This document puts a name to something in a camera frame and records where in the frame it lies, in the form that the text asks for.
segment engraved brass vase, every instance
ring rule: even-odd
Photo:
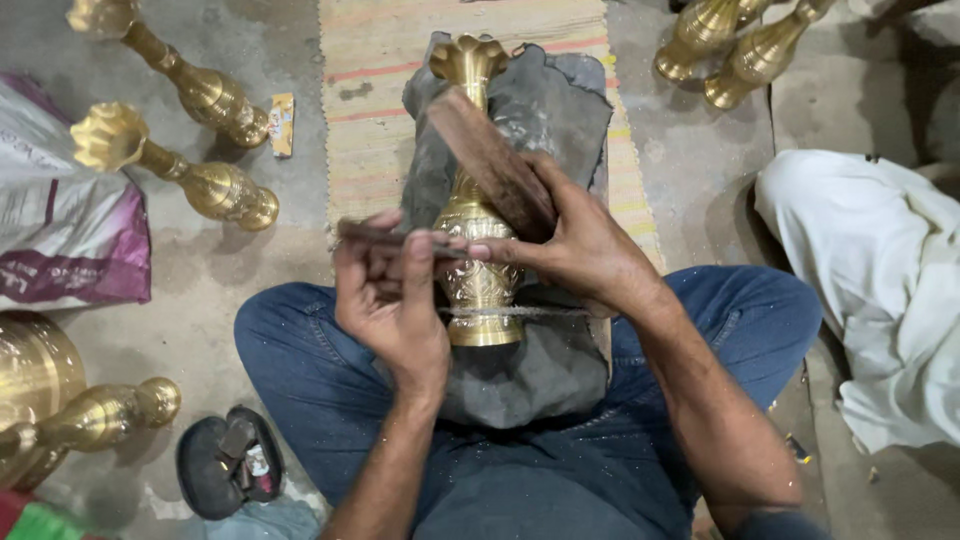
[[[255,148],[267,140],[267,113],[254,107],[240,85],[220,71],[196,67],[137,20],[136,0],[74,0],[66,18],[77,32],[120,39],[177,87],[187,114],[237,145]]]
[[[463,35],[438,43],[430,55],[430,71],[461,86],[480,110],[487,111],[487,84],[507,68],[509,57],[499,41]],[[458,166],[446,207],[434,229],[466,238],[516,238],[516,232],[493,208],[476,181]],[[514,301],[520,269],[513,264],[468,260],[463,270],[441,278],[447,298],[457,308],[508,307]],[[523,338],[523,326],[512,315],[454,316],[447,327],[450,343],[464,346],[502,345]]]
[[[793,61],[800,36],[827,13],[832,1],[800,0],[784,19],[748,32],[720,71],[705,81],[707,101],[720,109],[734,109],[747,94],[772,83]]]
[[[698,61],[733,39],[739,13],[740,0],[688,4],[677,18],[673,38],[654,56],[654,67],[673,83],[689,79]]]
[[[67,452],[99,452],[146,429],[166,426],[180,410],[180,390],[154,377],[139,385],[99,384],[88,388],[57,414],[0,432],[0,464],[10,473],[0,489],[32,491]]]
[[[131,106],[94,105],[80,123],[70,128],[77,149],[74,157],[98,171],[116,171],[136,163],[183,188],[197,213],[210,219],[235,221],[256,232],[276,221],[279,201],[273,191],[259,187],[239,167],[221,162],[193,164],[165,150],[148,137],[150,129]]]

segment woven mat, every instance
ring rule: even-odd
[[[614,106],[608,130],[608,198],[616,221],[657,268],[664,264],[643,194],[630,125],[616,91],[602,0],[320,0],[324,53],[326,219],[395,208],[414,153],[414,120],[400,101],[435,30],[490,34],[511,51],[533,42],[548,53],[584,53],[607,70]]]

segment knee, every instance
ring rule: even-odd
[[[820,297],[817,296],[813,287],[793,274],[774,268],[766,270],[767,284],[763,287],[764,296],[770,298],[771,304],[779,308],[779,314],[786,324],[792,327],[792,333],[796,338],[809,344],[820,329],[824,318]]]
[[[233,320],[233,334],[239,342],[251,331],[262,333],[303,315],[319,312],[332,317],[335,305],[336,293],[331,287],[304,282],[277,285],[254,294],[240,306]]]

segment hand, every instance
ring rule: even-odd
[[[389,231],[401,218],[388,210],[367,224]],[[397,254],[364,240],[345,240],[333,254],[337,323],[383,359],[396,398],[439,407],[450,363],[450,340],[433,303],[434,273],[462,267],[462,260],[433,258],[434,240],[467,247],[462,237],[414,231]]]
[[[544,153],[522,154],[550,192],[559,218],[553,238],[545,244],[484,238],[473,242],[471,257],[516,263],[589,300],[617,311],[635,300],[628,287],[643,293],[660,276],[630,236],[613,221],[607,209],[572,182]]]

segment white cloth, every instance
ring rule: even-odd
[[[867,450],[960,446],[960,203],[887,160],[795,150],[756,210],[846,348],[840,410]]]

